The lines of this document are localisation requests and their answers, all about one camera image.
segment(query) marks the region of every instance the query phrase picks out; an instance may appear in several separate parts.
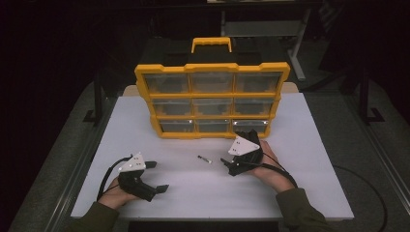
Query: yellow plastic organizer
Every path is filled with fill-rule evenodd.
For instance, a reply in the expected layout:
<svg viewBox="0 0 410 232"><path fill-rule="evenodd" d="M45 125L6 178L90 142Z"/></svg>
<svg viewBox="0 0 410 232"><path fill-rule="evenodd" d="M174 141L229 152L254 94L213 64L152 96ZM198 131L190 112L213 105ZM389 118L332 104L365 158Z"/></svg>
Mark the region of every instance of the yellow plastic organizer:
<svg viewBox="0 0 410 232"><path fill-rule="evenodd" d="M266 137L290 71L283 60L276 38L153 39L136 85L159 137Z"/></svg>

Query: yellow handle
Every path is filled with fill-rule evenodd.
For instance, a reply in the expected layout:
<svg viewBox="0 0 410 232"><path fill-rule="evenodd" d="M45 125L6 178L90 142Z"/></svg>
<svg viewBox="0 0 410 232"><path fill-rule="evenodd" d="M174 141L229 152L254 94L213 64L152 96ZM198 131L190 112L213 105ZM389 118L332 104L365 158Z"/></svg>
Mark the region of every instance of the yellow handle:
<svg viewBox="0 0 410 232"><path fill-rule="evenodd" d="M192 49L190 50L190 53L193 53L195 51L195 47L197 45L223 45L223 44L228 45L229 52L232 52L232 47L231 47L229 37L195 38L192 41Z"/></svg>

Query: human hand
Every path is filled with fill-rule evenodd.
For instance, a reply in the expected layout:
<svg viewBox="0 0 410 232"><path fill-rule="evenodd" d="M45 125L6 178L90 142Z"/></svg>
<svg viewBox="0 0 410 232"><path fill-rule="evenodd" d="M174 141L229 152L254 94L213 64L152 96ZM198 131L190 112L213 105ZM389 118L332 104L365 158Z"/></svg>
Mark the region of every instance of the human hand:
<svg viewBox="0 0 410 232"><path fill-rule="evenodd" d="M260 146L263 153L265 154L262 159L262 163L270 164L277 168L282 169L278 164L278 158L272 151L271 146L265 140L260 140ZM265 185L272 187L277 193L294 189L293 184L280 173L265 167L256 167L249 171L249 173L259 180L261 180Z"/></svg>
<svg viewBox="0 0 410 232"><path fill-rule="evenodd" d="M99 202L111 209L118 210L127 202L139 199L138 197L123 191L118 184L118 177L116 177L108 189L102 194Z"/></svg>

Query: green sleeve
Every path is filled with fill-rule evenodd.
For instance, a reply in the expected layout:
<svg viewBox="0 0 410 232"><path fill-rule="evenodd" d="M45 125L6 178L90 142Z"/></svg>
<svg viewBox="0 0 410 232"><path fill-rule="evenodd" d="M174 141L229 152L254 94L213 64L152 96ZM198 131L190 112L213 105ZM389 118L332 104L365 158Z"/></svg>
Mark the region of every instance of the green sleeve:
<svg viewBox="0 0 410 232"><path fill-rule="evenodd" d="M112 231L119 213L103 204L94 202L84 217L75 219L67 232L104 232Z"/></svg>
<svg viewBox="0 0 410 232"><path fill-rule="evenodd" d="M325 217L310 205L302 188L279 193L277 202L283 215L284 225L290 231L336 231L326 222Z"/></svg>

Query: clear plastic drawer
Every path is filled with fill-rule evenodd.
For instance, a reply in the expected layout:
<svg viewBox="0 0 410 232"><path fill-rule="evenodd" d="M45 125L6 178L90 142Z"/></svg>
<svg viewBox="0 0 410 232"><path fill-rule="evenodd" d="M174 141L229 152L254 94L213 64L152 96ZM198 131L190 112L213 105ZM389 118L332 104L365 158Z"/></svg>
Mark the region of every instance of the clear plastic drawer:
<svg viewBox="0 0 410 232"><path fill-rule="evenodd" d="M282 72L238 72L235 92L275 92Z"/></svg>
<svg viewBox="0 0 410 232"><path fill-rule="evenodd" d="M235 115L269 115L274 98L234 99Z"/></svg>
<svg viewBox="0 0 410 232"><path fill-rule="evenodd" d="M192 99L194 115L228 115L232 99Z"/></svg>
<svg viewBox="0 0 410 232"><path fill-rule="evenodd" d="M232 129L234 131L249 132L255 130L257 132L265 132L269 126L268 120L233 120Z"/></svg>
<svg viewBox="0 0 410 232"><path fill-rule="evenodd" d="M160 120L162 132L193 132L192 120Z"/></svg>
<svg viewBox="0 0 410 232"><path fill-rule="evenodd" d="M233 74L230 72L194 72L190 74L193 92L232 92Z"/></svg>
<svg viewBox="0 0 410 232"><path fill-rule="evenodd" d="M229 120L227 119L198 119L195 120L198 132L228 132Z"/></svg>
<svg viewBox="0 0 410 232"><path fill-rule="evenodd" d="M190 99L154 99L157 115L190 115Z"/></svg>
<svg viewBox="0 0 410 232"><path fill-rule="evenodd" d="M185 73L145 73L148 90L154 94L187 93L188 78Z"/></svg>

